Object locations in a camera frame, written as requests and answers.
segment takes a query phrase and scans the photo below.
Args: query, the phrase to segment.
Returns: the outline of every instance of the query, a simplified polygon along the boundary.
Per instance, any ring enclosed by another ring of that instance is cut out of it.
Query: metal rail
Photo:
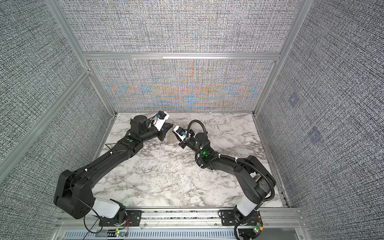
[[[233,208],[130,208],[143,210],[140,226],[131,227],[133,229],[148,228],[233,228],[233,226],[222,226],[218,210]],[[263,218],[266,228],[303,228],[305,223],[297,208],[260,208],[260,215]],[[87,226],[92,226],[97,218],[87,216],[85,222]],[[63,213],[55,225],[56,230],[60,229],[84,229],[83,219],[74,219],[67,213]]]
[[[308,13],[309,8],[311,7],[312,3],[313,3],[313,0],[303,0],[303,2],[301,3],[300,8],[297,11],[297,14],[295,16],[295,20],[293,21],[292,26],[291,26],[291,28],[288,32],[288,35],[285,39],[284,45],[281,48],[281,58],[273,66],[271,74],[270,74],[267,82],[265,83],[262,92],[259,95],[259,98],[257,100],[257,104],[253,110],[255,116],[257,116],[259,114],[260,110],[262,109],[263,104],[264,104],[266,98],[268,97],[269,91],[271,90],[271,88],[272,88],[272,86],[273,86],[273,84],[277,78],[277,75],[279,74],[279,71],[284,64],[284,61],[288,56],[288,53],[289,53],[289,51],[293,45],[293,42],[296,39],[296,36],[297,36],[297,34],[301,28],[301,25],[304,22],[305,17],[307,16],[307,13]]]
[[[77,58],[79,59],[79,62],[83,66],[84,69],[89,69],[91,71],[90,79],[92,82],[92,85],[95,87],[96,92],[100,96],[101,100],[103,101],[105,107],[109,111],[111,116],[114,116],[116,114],[115,108],[101,85],[101,82],[96,77],[96,74],[94,73],[92,66],[87,62],[87,60],[83,57],[83,48],[81,47],[81,44],[79,40],[77,39],[75,33],[73,32],[70,24],[68,23],[68,20],[63,12],[63,10],[60,7],[60,4],[57,0],[45,0],[45,3],[48,5],[49,9],[51,10],[51,13],[55,17],[57,23],[59,24],[61,30],[63,31],[64,35],[66,36],[68,42],[70,43],[72,50],[76,54]]]
[[[90,72],[84,69],[75,80],[61,93],[56,101],[48,108],[48,110],[40,117],[40,119],[31,127],[27,134],[13,147],[10,153],[0,162],[0,183],[8,176],[16,164],[22,159],[24,154],[29,150],[40,134],[50,124],[53,118],[60,111],[61,107],[66,104],[68,99],[73,95],[83,80],[88,77]]]
[[[257,130],[257,132],[259,134],[260,141],[262,142],[262,145],[264,147],[265,157],[266,157],[266,159],[267,159],[267,161],[269,163],[269,166],[271,167],[271,173],[272,173],[272,176],[276,180],[277,188],[283,194],[285,203],[287,204],[287,207],[290,207],[290,206],[292,206],[291,201],[288,198],[288,195],[287,195],[287,192],[286,192],[283,180],[282,180],[281,175],[279,173],[279,169],[277,168],[275,159],[273,158],[271,149],[269,148],[269,145],[268,145],[268,142],[267,142],[267,140],[265,138],[263,129],[261,128],[260,123],[259,123],[257,117],[253,116],[253,122],[255,123],[256,130]]]
[[[89,59],[209,59],[209,60],[274,60],[280,59],[279,53],[125,53],[125,52],[83,52]]]

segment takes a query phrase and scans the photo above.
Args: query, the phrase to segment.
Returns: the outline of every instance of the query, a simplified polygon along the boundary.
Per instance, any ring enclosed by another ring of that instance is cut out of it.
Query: black mounting bracket
[[[138,227],[141,221],[141,210],[126,210],[127,217],[130,218],[128,227]]]
[[[219,210],[218,214],[221,219],[221,225],[235,226],[237,224],[237,220],[235,219],[235,210]],[[258,220],[255,219],[257,217],[261,218],[259,211],[256,211],[255,214],[247,221],[243,222],[242,225],[247,223],[247,225],[252,228],[252,226],[256,225],[258,222]]]
[[[128,227],[138,227],[141,220],[141,210],[126,210],[126,217],[127,219],[130,218],[128,221]],[[123,227],[125,224],[125,221],[122,224],[119,224],[118,221],[111,218],[102,217],[101,221],[103,222],[103,227]]]

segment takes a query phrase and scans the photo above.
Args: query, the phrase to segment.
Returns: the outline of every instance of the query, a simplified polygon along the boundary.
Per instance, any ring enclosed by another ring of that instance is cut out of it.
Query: white marble surface
[[[155,113],[121,113],[112,127],[106,143],[121,139],[136,115]],[[208,131],[211,147],[233,157],[256,156],[270,171],[251,114],[233,113],[170,113],[174,126],[186,128],[193,119],[202,121]],[[192,129],[201,132],[198,124]],[[144,143],[134,157],[105,175],[92,189],[95,197],[114,199],[126,206],[232,207],[244,196],[235,176],[222,171],[200,169],[194,152],[178,146],[175,135]],[[282,207],[276,196],[262,207]]]

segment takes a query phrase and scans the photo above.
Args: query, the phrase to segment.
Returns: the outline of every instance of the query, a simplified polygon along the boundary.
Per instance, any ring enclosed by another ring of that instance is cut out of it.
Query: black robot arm
[[[131,129],[108,152],[93,162],[75,171],[65,170],[59,176],[54,204],[70,214],[75,219],[84,217],[94,206],[95,198],[92,188],[108,172],[125,160],[133,157],[147,140],[157,137],[164,140],[172,124],[166,123],[168,114],[159,111],[154,120],[146,116],[136,116],[131,119]],[[116,223],[124,221],[125,207],[119,204],[118,213],[113,216]]]
[[[254,204],[273,198],[270,196],[266,199],[266,196],[270,192],[272,192],[271,195],[274,195],[273,187],[276,185],[276,181],[255,156],[250,155],[247,158],[235,159],[230,156],[219,155],[210,147],[210,141],[203,132],[194,136],[193,130],[190,129],[189,137],[186,137],[187,130],[179,126],[176,126],[173,132],[180,141],[179,146],[182,148],[187,146],[196,153],[195,161],[199,167],[220,170],[234,175],[244,195]],[[253,172],[262,176],[256,182],[250,175]]]
[[[203,128],[203,132],[196,134],[196,136],[194,131],[190,129],[192,123],[195,122],[199,123]],[[213,150],[207,137],[208,132],[199,120],[191,121],[187,129],[176,126],[173,132],[180,141],[179,146],[182,148],[188,146],[195,152],[195,162],[200,168],[221,170],[236,177],[245,197],[233,210],[227,211],[227,213],[225,213],[225,210],[221,210],[219,211],[219,215],[222,218],[223,225],[228,224],[234,226],[236,239],[240,240],[239,236],[242,236],[244,240],[256,238],[263,230],[263,222],[257,209],[263,202],[271,200],[275,195],[274,186],[276,185],[276,181],[272,175],[255,156],[250,155],[247,158],[233,158],[231,156],[221,155]],[[261,176],[257,181],[250,175],[254,172]],[[233,219],[235,222],[224,222],[223,218]],[[257,219],[257,223],[255,223],[255,220],[252,223],[251,218]],[[253,229],[240,229],[237,232],[237,227],[240,224],[253,225]]]

